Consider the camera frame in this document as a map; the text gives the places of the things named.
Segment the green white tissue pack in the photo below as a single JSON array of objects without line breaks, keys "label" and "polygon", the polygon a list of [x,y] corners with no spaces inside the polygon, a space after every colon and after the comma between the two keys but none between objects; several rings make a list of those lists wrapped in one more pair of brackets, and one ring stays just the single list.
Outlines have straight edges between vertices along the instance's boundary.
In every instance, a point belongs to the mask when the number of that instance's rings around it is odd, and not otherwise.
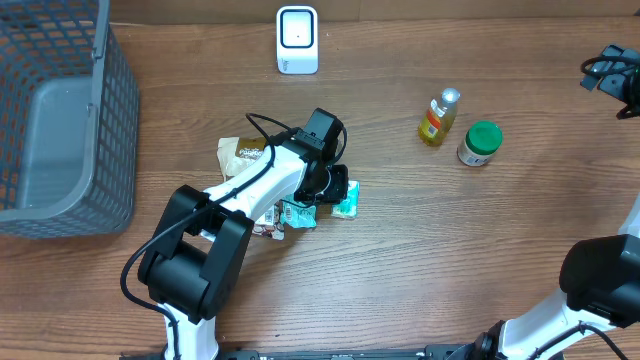
[{"label": "green white tissue pack", "polygon": [[358,215],[359,195],[360,183],[350,180],[346,198],[339,204],[332,206],[331,216],[340,219],[355,219]]}]

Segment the teal tissue packet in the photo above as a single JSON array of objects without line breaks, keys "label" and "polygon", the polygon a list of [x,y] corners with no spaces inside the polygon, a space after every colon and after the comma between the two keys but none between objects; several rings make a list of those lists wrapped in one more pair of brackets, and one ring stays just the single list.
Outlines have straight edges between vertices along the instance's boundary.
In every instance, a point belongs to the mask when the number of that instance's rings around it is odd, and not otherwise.
[{"label": "teal tissue packet", "polygon": [[281,200],[280,220],[295,229],[310,229],[317,226],[316,207],[305,205],[293,200],[293,196],[287,196]]}]

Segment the brown snack bag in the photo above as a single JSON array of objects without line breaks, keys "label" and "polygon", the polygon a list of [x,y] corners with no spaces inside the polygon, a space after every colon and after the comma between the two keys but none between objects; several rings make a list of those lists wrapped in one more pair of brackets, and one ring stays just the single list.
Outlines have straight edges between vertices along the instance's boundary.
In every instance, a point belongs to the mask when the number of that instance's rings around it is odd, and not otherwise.
[{"label": "brown snack bag", "polygon": [[[224,181],[237,176],[256,160],[266,147],[266,141],[258,138],[227,137],[218,141],[217,158]],[[281,219],[282,202],[272,205],[254,223],[253,234],[256,236],[283,240],[284,223]]]}]

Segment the yellow liquid bottle grey cap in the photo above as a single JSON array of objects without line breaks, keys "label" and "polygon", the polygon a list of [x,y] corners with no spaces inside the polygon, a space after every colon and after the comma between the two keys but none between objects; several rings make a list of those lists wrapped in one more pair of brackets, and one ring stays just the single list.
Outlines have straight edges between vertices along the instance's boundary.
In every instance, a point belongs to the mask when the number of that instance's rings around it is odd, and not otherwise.
[{"label": "yellow liquid bottle grey cap", "polygon": [[458,111],[460,93],[455,88],[444,89],[434,97],[418,126],[418,135],[428,146],[440,146],[451,129]]}]

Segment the green lid white jar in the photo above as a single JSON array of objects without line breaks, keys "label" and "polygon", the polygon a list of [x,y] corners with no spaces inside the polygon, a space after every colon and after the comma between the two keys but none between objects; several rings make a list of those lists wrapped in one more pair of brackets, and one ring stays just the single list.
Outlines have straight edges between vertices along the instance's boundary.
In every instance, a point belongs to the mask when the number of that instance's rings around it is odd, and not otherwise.
[{"label": "green lid white jar", "polygon": [[503,142],[501,128],[490,121],[479,121],[466,132],[457,148],[459,160],[470,167],[486,165]]}]

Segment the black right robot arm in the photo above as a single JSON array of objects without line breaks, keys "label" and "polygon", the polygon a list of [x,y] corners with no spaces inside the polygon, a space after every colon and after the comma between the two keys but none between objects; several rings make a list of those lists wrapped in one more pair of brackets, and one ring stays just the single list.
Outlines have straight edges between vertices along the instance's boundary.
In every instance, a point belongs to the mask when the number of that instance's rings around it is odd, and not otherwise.
[{"label": "black right robot arm", "polygon": [[561,359],[563,351],[597,335],[623,359],[606,335],[639,321],[639,203],[614,236],[583,240],[566,255],[559,288],[518,318],[499,321],[475,342],[444,359]]}]

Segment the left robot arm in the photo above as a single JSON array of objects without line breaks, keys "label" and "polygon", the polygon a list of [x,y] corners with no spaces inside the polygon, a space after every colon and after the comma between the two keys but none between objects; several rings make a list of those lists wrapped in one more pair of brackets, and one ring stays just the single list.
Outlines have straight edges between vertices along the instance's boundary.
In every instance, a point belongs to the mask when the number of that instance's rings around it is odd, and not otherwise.
[{"label": "left robot arm", "polygon": [[163,359],[215,359],[215,318],[240,274],[255,222],[291,196],[304,207],[336,205],[348,192],[339,164],[345,125],[317,108],[302,128],[267,136],[261,157],[230,180],[199,191],[184,185],[170,197],[152,238],[127,261],[150,299],[130,301],[160,313]]}]

